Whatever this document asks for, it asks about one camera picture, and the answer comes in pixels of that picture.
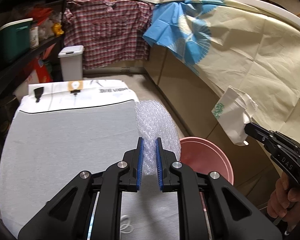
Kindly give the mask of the person's right hand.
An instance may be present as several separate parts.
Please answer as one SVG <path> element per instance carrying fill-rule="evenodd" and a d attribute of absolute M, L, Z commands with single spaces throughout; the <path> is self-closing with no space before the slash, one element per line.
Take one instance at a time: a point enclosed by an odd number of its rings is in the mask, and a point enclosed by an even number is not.
<path fill-rule="evenodd" d="M 289 177 L 282 172 L 270 195 L 267 213 L 272 218 L 281 218 L 292 231 L 300 222 L 300 190 L 290 187 Z"/>

